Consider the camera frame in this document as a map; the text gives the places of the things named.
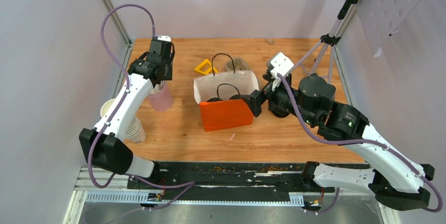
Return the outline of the cardboard cup carrier stack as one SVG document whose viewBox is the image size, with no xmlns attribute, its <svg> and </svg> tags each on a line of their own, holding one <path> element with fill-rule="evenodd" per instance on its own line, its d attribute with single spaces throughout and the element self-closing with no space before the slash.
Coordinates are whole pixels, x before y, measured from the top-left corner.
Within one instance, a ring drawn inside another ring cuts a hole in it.
<svg viewBox="0 0 446 224">
<path fill-rule="evenodd" d="M 231 58 L 229 61 L 225 64 L 225 71 L 226 72 L 233 72 L 233 71 L 240 71 L 240 70 L 250 70 L 250 66 L 248 63 L 240 57 L 234 57 Z"/>
</svg>

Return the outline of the pink cup of straws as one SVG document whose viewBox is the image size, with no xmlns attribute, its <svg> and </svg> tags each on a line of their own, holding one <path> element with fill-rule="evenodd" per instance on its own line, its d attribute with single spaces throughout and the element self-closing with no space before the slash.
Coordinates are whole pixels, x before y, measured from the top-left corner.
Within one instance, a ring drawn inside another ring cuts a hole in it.
<svg viewBox="0 0 446 224">
<path fill-rule="evenodd" d="M 156 111 L 167 111 L 173 105 L 174 101 L 165 81 L 157 84 L 149 93 L 147 99 L 152 109 Z"/>
</svg>

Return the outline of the orange and white paper bag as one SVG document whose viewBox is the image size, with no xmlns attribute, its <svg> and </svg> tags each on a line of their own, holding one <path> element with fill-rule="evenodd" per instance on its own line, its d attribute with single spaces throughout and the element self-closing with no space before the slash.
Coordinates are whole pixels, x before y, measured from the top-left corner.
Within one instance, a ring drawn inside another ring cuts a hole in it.
<svg viewBox="0 0 446 224">
<path fill-rule="evenodd" d="M 214 59 L 223 55 L 217 53 Z M 252 70 L 212 73 L 194 79 L 194 99 L 199 105 L 201 120 L 206 132 L 251 125 L 254 116 L 247 104 L 240 99 L 230 100 L 233 95 L 249 95 L 259 90 L 259 83 Z M 208 103 L 219 97 L 223 101 Z"/>
</svg>

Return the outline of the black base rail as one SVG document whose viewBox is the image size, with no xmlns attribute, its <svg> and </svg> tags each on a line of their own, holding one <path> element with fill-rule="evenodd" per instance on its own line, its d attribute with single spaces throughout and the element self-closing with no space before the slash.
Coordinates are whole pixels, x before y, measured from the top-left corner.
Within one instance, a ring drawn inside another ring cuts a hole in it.
<svg viewBox="0 0 446 224">
<path fill-rule="evenodd" d="M 304 181 L 303 163 L 161 162 L 156 188 L 135 177 L 116 175 L 105 189 L 93 185 L 82 168 L 76 191 L 86 191 L 88 202 L 184 205 L 303 206 L 334 187 Z"/>
</svg>

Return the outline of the black plastic cup lid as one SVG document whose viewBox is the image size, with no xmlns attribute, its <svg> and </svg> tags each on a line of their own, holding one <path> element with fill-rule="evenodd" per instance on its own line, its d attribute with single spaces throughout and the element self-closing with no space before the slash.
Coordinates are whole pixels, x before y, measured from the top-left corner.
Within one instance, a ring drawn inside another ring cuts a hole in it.
<svg viewBox="0 0 446 224">
<path fill-rule="evenodd" d="M 217 102 L 217 101 L 223 101 L 223 99 L 221 99 L 219 97 L 214 97 L 214 98 L 207 100 L 208 103 Z"/>
</svg>

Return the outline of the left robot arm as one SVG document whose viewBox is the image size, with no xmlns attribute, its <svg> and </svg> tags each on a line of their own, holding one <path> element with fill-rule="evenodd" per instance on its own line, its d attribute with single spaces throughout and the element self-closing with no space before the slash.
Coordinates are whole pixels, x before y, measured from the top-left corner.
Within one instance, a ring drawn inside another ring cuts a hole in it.
<svg viewBox="0 0 446 224">
<path fill-rule="evenodd" d="M 119 175 L 141 177 L 149 189 L 157 188 L 161 174 L 157 164 L 133 153 L 124 143 L 126 131 L 138 108 L 154 86 L 173 77 L 175 47 L 169 36 L 151 40 L 149 50 L 128 69 L 129 80 L 121 88 L 107 114 L 92 129 L 84 128 L 79 141 L 89 166 Z"/>
</svg>

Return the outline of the stack of black lids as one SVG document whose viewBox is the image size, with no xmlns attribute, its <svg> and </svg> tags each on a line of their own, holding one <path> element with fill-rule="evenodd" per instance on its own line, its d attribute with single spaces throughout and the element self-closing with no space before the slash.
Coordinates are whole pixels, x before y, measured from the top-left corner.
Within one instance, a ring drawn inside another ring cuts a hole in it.
<svg viewBox="0 0 446 224">
<path fill-rule="evenodd" d="M 280 107 L 276 107 L 274 109 L 271 110 L 272 114 L 278 118 L 285 118 L 287 117 L 290 113 L 287 112 L 286 110 L 283 110 Z"/>
</svg>

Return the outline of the stack of white paper cups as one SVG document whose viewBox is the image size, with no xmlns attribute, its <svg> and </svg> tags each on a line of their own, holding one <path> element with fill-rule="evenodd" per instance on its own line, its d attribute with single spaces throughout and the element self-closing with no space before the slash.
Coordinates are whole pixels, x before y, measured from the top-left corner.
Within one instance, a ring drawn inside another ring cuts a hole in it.
<svg viewBox="0 0 446 224">
<path fill-rule="evenodd" d="M 115 100 L 114 98 L 110 99 L 102 105 L 100 109 L 100 115 L 102 118 L 105 117 L 106 113 L 112 106 L 114 100 Z M 130 122 L 127 128 L 126 139 L 137 144 L 143 142 L 146 139 L 145 131 L 141 125 L 140 120 L 136 116 L 133 117 L 132 121 Z"/>
</svg>

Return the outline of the yellow plastic triangle piece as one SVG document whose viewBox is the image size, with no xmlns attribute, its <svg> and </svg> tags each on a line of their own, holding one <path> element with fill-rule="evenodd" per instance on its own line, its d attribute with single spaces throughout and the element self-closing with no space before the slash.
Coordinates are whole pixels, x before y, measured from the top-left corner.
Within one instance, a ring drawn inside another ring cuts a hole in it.
<svg viewBox="0 0 446 224">
<path fill-rule="evenodd" d="M 208 58 L 204 59 L 199 65 L 197 65 L 194 68 L 194 71 L 202 75 L 218 73 L 218 70 L 215 69 L 215 67 L 212 65 L 211 61 Z"/>
</svg>

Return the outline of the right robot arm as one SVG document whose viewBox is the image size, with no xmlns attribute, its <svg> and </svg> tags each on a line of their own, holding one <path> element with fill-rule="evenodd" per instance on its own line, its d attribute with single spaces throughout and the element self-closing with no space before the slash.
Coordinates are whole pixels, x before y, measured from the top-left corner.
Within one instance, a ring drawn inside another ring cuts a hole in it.
<svg viewBox="0 0 446 224">
<path fill-rule="evenodd" d="M 398 211 L 429 210 L 430 196 L 435 194 L 438 205 L 434 212 L 442 209 L 443 200 L 432 184 L 434 167 L 410 161 L 377 132 L 364 114 L 335 101 L 335 86 L 317 74 L 303 78 L 297 89 L 290 86 L 290 77 L 268 80 L 261 90 L 242 96 L 254 116 L 259 116 L 261 105 L 268 102 L 276 116 L 296 116 L 314 140 L 350 149 L 369 164 L 368 168 L 356 169 L 309 161 L 300 176 L 303 189 L 360 191 Z"/>
</svg>

